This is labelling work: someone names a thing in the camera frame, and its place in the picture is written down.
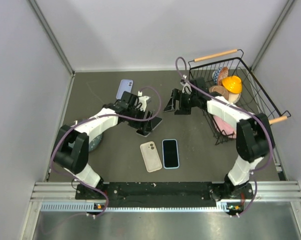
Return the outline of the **silver edged black phone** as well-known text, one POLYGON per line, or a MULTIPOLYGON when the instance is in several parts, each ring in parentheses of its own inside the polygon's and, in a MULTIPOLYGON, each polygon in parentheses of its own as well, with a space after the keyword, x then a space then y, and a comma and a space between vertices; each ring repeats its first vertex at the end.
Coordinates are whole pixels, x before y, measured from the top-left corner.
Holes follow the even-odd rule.
POLYGON ((153 132, 153 130, 161 123, 163 121, 163 119, 162 118, 160 118, 160 117, 155 117, 155 118, 153 118, 152 119, 152 127, 153 127, 153 129, 152 129, 152 132, 153 132))

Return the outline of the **cream white phone case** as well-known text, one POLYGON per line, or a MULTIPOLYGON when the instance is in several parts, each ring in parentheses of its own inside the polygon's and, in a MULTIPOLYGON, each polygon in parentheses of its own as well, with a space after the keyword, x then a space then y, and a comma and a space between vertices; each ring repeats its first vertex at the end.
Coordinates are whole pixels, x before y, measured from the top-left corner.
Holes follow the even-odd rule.
POLYGON ((152 173, 162 169, 163 165, 153 141, 149 141, 140 145, 140 152, 145 164, 146 171, 152 173))

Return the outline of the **lavender purple phone case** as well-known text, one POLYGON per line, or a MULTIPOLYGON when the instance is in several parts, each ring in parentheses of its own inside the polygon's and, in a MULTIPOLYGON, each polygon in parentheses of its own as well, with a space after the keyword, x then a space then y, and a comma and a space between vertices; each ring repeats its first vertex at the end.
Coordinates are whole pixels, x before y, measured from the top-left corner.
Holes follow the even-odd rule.
POLYGON ((134 81, 131 79, 122 79, 116 93, 116 99, 121 99, 124 92, 130 93, 133 88, 134 81))

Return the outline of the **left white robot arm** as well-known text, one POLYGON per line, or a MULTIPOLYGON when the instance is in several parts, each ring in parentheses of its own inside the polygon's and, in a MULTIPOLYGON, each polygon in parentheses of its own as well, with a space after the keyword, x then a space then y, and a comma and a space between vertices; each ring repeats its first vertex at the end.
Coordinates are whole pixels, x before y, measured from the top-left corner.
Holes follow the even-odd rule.
POLYGON ((89 153, 99 143, 103 133, 121 122, 143 134, 149 124, 152 112, 146 112, 150 97, 140 91, 137 95, 125 91, 121 99, 103 105, 100 112, 73 126, 63 125, 57 134, 51 160, 87 185, 86 192, 92 198, 103 195, 102 178, 89 165, 89 153))

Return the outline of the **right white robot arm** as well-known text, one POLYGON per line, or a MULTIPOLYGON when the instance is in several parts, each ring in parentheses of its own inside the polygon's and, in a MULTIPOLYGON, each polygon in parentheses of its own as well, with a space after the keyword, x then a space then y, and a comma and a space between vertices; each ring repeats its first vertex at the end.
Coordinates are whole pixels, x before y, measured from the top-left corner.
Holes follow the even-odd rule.
POLYGON ((220 93, 209 92, 203 77, 182 79, 182 89, 174 88, 165 112, 190 115, 192 108, 199 108, 219 117, 235 130, 237 158, 234 166, 224 178, 224 193, 237 197, 249 181, 250 174, 261 160, 273 157, 275 141, 268 117, 253 114, 227 101, 220 93))

